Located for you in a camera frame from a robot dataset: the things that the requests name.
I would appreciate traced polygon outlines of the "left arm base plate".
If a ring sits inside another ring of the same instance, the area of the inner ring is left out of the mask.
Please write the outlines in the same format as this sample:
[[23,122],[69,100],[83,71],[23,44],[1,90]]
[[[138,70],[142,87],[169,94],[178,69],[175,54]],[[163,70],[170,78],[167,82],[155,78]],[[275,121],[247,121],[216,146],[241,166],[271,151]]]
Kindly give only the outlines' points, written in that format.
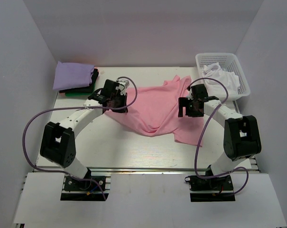
[[61,201],[106,201],[110,192],[110,176],[92,176],[101,187],[103,193],[95,182],[78,181],[70,176],[65,175]]

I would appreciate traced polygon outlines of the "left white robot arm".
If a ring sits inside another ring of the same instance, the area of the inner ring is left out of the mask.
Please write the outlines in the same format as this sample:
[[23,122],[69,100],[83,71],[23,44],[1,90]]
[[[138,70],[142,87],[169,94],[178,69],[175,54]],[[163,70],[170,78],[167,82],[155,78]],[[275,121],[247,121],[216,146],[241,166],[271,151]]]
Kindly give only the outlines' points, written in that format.
[[126,78],[115,81],[107,79],[103,88],[93,92],[75,112],[45,126],[40,155],[63,168],[67,175],[75,177],[80,189],[88,189],[92,178],[89,169],[76,158],[75,139],[88,124],[106,111],[127,113],[126,89],[129,85]]

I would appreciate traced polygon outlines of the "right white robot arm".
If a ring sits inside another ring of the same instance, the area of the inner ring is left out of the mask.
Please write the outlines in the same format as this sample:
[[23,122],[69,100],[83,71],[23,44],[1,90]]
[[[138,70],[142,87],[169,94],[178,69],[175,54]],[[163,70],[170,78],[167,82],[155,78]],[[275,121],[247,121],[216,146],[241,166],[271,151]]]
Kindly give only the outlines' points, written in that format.
[[215,120],[223,129],[223,153],[208,167],[204,176],[210,189],[217,189],[223,183],[223,176],[239,170],[239,164],[261,152],[261,140],[257,119],[252,115],[241,115],[228,108],[216,96],[209,96],[205,85],[198,84],[187,88],[187,97],[178,99],[178,117],[209,118]]

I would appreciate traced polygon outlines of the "pink t-shirt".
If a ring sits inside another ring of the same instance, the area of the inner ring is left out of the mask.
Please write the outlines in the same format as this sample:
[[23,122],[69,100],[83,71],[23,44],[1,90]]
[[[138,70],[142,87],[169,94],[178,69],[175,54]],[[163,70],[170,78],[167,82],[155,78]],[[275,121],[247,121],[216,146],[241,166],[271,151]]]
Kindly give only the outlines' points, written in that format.
[[140,87],[136,101],[126,114],[112,111],[105,114],[140,135],[155,137],[172,133],[176,142],[197,145],[204,119],[178,117],[178,99],[188,94],[186,88],[191,82],[190,76],[175,76],[162,86]]

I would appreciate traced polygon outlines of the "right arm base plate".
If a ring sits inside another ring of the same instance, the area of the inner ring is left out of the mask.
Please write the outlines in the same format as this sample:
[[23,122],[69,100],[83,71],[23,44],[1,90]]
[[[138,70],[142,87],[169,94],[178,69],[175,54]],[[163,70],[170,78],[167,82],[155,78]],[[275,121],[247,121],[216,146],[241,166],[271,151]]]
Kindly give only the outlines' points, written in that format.
[[213,179],[186,176],[191,202],[233,202],[234,187],[230,175]]

